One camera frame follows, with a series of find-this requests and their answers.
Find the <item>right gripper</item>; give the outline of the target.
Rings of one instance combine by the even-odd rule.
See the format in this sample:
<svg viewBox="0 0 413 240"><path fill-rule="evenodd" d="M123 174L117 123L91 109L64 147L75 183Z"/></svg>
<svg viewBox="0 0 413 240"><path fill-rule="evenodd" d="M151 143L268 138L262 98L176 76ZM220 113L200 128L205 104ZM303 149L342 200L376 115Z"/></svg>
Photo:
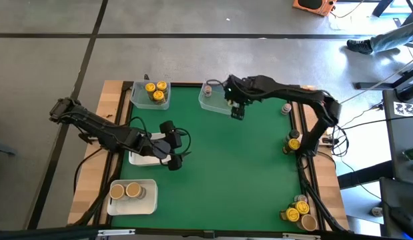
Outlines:
<svg viewBox="0 0 413 240"><path fill-rule="evenodd" d="M224 82L224 99L233 105L237 103L239 107L233 106L230 117L237 120L243 120L245 115L244 105L249 105L258 100L258 92L254 88L257 76L249 76L240 79L235 75L229 75Z"/></svg>

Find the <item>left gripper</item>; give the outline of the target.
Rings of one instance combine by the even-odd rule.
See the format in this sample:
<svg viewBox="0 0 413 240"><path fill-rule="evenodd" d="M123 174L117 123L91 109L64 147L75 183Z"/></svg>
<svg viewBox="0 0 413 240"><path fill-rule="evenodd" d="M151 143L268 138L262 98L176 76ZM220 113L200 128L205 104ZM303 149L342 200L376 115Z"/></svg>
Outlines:
<svg viewBox="0 0 413 240"><path fill-rule="evenodd" d="M152 133L151 135L142 135L139 142L138 155L166 159L170 156L172 149L182 146L181 133L177 130L173 121L165 121L159 125L161 133ZM167 162L167 168L170 171L177 171L182 167L183 158L191 152L175 154Z"/></svg>

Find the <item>wooden lid spice jar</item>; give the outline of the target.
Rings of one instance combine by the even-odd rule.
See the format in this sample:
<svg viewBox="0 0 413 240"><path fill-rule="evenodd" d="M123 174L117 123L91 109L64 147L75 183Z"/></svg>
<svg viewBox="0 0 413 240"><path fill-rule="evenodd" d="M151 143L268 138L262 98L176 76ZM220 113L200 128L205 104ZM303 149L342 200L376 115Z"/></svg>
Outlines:
<svg viewBox="0 0 413 240"><path fill-rule="evenodd" d="M109 196L113 200L126 200L127 195L125 192L125 187L121 184L112 185L109 189Z"/></svg>
<svg viewBox="0 0 413 240"><path fill-rule="evenodd" d="M310 214L302 215L296 222L298 228L305 231L315 231L318 227L316 218Z"/></svg>
<svg viewBox="0 0 413 240"><path fill-rule="evenodd" d="M143 199L146 189L137 182L129 183L125 188L125 194L132 199Z"/></svg>

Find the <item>black lid spice jar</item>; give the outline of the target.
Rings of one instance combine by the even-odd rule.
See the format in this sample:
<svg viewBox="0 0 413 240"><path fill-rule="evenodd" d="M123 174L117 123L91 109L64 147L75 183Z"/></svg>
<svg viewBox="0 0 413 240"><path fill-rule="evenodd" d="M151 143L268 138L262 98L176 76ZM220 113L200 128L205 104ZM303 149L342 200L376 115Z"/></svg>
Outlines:
<svg viewBox="0 0 413 240"><path fill-rule="evenodd" d="M287 143L291 139L299 139L300 132L297 129L292 129L290 132L285 136L284 143Z"/></svg>

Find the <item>clear plastic bin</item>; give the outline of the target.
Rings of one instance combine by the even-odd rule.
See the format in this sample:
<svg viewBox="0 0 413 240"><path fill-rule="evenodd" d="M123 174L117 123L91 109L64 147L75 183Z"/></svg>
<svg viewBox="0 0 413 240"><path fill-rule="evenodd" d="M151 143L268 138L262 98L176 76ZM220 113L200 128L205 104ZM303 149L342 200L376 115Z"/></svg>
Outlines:
<svg viewBox="0 0 413 240"><path fill-rule="evenodd" d="M201 87L201 91L198 97L199 104L202 109L213 111L216 113L222 113L224 115L230 115L231 109L233 106L239 107L237 103L230 105L224 99L224 82L225 81L218 81L216 79L210 79L203 82ZM212 86L212 96L205 97L203 94L203 89L206 85Z"/></svg>
<svg viewBox="0 0 413 240"><path fill-rule="evenodd" d="M166 82L168 85L168 92L165 94L166 102L161 105L156 104L153 99L150 99L145 90L147 83L154 83L156 86L157 82L159 81L135 81L131 90L131 102L139 109L167 110L171 99L170 83Z"/></svg>

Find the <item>white plastic bin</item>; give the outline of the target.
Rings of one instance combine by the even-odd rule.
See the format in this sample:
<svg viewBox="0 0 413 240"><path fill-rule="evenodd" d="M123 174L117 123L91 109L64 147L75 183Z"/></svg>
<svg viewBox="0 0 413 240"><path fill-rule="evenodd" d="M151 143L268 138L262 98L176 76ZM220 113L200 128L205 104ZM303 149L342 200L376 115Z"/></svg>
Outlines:
<svg viewBox="0 0 413 240"><path fill-rule="evenodd" d="M108 194L107 213L116 215L150 215L157 209L158 187L153 179L130 179L115 180L110 186L121 184L125 188L129 183L137 182L146 189L143 199L132 199L127 196L126 200L113 200Z"/></svg>
<svg viewBox="0 0 413 240"><path fill-rule="evenodd" d="M163 133L152 133L151 140L156 140L165 137ZM162 163L167 163L171 160L171 156L168 155L165 159L162 159ZM129 163L138 167L147 167L160 165L159 159L154 156L141 156L137 153L129 152Z"/></svg>

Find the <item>green table mat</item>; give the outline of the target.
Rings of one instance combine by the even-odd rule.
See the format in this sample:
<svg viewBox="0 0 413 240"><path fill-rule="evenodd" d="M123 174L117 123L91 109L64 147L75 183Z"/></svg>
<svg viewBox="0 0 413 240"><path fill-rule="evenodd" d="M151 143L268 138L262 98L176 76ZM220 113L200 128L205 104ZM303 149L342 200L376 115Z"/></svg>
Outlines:
<svg viewBox="0 0 413 240"><path fill-rule="evenodd" d="M236 231L296 231L279 213L300 194L296 158L282 152L290 132L281 99L246 108L243 120L202 109L199 89L174 87L167 110L134 108L134 127L156 133L164 121L186 129L190 154L181 169L123 164L122 179L153 179L157 209L113 218L115 227Z"/></svg>

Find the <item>orange box with black disc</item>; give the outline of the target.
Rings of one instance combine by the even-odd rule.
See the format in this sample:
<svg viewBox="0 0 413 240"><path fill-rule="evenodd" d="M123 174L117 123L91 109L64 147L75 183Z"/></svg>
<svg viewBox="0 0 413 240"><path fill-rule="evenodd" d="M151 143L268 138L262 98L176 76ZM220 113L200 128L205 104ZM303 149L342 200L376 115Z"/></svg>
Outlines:
<svg viewBox="0 0 413 240"><path fill-rule="evenodd" d="M337 0L293 0L292 7L325 17L335 9L336 2Z"/></svg>

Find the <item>black desk foot bar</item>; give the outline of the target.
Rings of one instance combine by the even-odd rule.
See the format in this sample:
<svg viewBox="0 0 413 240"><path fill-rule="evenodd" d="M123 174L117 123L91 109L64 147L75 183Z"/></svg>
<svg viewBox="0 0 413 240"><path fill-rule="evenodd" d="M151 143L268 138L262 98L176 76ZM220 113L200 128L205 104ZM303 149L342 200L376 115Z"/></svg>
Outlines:
<svg viewBox="0 0 413 240"><path fill-rule="evenodd" d="M397 89L409 85L410 82L413 81L413 68L407 71L398 73L400 77L393 81L393 82L383 82L383 83L368 83L368 82L357 82L354 83L353 86L357 90L366 90L373 86L375 86L374 90L390 90L390 89Z"/></svg>
<svg viewBox="0 0 413 240"><path fill-rule="evenodd" d="M378 181L379 178L385 177L392 179L394 177L391 161L385 161L371 167L355 170L338 176L340 189L348 189Z"/></svg>

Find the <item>dark grey desk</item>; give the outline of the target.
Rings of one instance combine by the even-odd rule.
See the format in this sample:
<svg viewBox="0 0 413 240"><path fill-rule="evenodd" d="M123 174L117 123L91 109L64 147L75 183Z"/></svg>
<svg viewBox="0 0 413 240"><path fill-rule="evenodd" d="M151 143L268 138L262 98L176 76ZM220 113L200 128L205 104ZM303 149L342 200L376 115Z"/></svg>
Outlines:
<svg viewBox="0 0 413 240"><path fill-rule="evenodd" d="M401 117L394 114L393 102L404 103L396 97L394 90L384 90L382 96L394 178L413 183L413 164L408 162L402 154L404 150L413 147L413 117Z"/></svg>
<svg viewBox="0 0 413 240"><path fill-rule="evenodd" d="M384 218L384 225L381 226L382 236L413 240L413 235L407 232L408 228L401 229L400 224L391 218L388 207L388 204L393 208L400 207L413 218L413 183L383 177L380 178L379 182Z"/></svg>

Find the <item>white paper with black marks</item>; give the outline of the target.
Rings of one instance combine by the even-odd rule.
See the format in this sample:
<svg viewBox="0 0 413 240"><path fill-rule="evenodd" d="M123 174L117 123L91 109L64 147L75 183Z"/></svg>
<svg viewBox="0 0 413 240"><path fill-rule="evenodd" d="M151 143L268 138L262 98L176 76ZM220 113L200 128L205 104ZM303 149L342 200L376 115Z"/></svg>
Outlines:
<svg viewBox="0 0 413 240"><path fill-rule="evenodd" d="M413 104L393 102L394 114L401 117L413 117Z"/></svg>

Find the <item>person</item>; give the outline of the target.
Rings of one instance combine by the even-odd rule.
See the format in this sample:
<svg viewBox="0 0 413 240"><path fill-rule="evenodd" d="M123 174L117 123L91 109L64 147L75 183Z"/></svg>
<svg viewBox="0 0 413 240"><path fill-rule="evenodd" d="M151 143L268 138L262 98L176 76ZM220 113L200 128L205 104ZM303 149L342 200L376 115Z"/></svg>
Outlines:
<svg viewBox="0 0 413 240"><path fill-rule="evenodd" d="M364 55L383 52L397 48L413 41L413 22L402 25L387 33L379 34L365 40L352 40L346 42L349 50Z"/></svg>

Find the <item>black desk leg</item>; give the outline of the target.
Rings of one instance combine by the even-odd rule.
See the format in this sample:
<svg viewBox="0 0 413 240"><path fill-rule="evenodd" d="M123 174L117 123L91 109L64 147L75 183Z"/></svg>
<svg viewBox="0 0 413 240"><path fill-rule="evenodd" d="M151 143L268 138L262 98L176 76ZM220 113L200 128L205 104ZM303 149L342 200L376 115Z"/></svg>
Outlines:
<svg viewBox="0 0 413 240"><path fill-rule="evenodd" d="M377 6L374 8L372 15L380 17L383 12L392 4L394 0L379 0Z"/></svg>

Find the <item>black computer mouse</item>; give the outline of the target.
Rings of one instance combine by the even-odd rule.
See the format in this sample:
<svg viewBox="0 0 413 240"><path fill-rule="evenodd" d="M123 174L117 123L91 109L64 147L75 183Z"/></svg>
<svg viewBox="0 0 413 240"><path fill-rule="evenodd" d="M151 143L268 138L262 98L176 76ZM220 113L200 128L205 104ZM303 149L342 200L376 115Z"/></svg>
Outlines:
<svg viewBox="0 0 413 240"><path fill-rule="evenodd" d="M393 221L407 234L413 238L413 216L401 207L390 207L389 215Z"/></svg>

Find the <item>black table frame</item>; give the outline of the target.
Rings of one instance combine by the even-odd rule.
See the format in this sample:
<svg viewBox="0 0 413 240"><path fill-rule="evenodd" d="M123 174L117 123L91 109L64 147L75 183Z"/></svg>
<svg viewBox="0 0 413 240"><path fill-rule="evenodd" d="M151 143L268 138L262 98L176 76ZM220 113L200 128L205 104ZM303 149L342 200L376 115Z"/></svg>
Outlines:
<svg viewBox="0 0 413 240"><path fill-rule="evenodd" d="M174 87L191 87L199 89L201 86L198 83L172 83L171 90ZM130 100L132 84L129 81L106 81L99 103L97 106L97 112L110 121L118 123L133 122L132 111L137 108ZM296 105L294 113L288 115L290 119L291 128L297 127L298 129L309 129L314 125L314 120L305 119L305 115L311 113L310 107L307 105ZM121 178L121 170L125 162L129 162L128 154L122 154L119 158L120 168L118 171L118 177ZM334 171L334 164L325 155L317 155L315 157L303 158L302 164L297 165L298 177L300 181L300 193L307 193L309 190L318 191L318 175L320 172L325 172L330 175L332 183L332 193L338 194L340 192L338 187L338 181ZM109 222L115 229L137 229L139 227L115 227L112 224L113 218L110 217ZM296 231L278 231L278 232L296 232L303 233L303 230L297 227Z"/></svg>

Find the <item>silver metal bracket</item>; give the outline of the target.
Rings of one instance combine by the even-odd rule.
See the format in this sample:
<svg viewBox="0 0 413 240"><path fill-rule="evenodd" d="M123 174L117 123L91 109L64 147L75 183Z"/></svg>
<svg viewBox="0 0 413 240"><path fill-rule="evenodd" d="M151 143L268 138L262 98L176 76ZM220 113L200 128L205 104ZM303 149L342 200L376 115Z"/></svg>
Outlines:
<svg viewBox="0 0 413 240"><path fill-rule="evenodd" d="M299 233L282 233L282 238L291 240L321 240L320 235L308 235Z"/></svg>
<svg viewBox="0 0 413 240"><path fill-rule="evenodd" d="M118 235L135 235L135 229L101 229L97 232L98 237L109 237Z"/></svg>

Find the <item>black frame beam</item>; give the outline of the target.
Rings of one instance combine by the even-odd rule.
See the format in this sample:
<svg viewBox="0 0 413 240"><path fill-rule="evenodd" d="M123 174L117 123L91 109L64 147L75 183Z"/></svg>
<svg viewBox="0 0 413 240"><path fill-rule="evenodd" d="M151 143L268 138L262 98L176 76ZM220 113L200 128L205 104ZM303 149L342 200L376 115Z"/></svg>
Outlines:
<svg viewBox="0 0 413 240"><path fill-rule="evenodd" d="M97 237L101 229L109 229L107 225L68 226L48 229L29 229L18 231L0 231L0 240L80 240ZM148 229L137 228L135 235L175 235L180 237L202 237L203 230L187 229ZM214 230L218 237L259 237L259 238L282 238L278 231L221 231ZM358 235L349 232L313 231L299 234L320 235L321 240L409 240L393 239L389 237L377 237L371 235Z"/></svg>

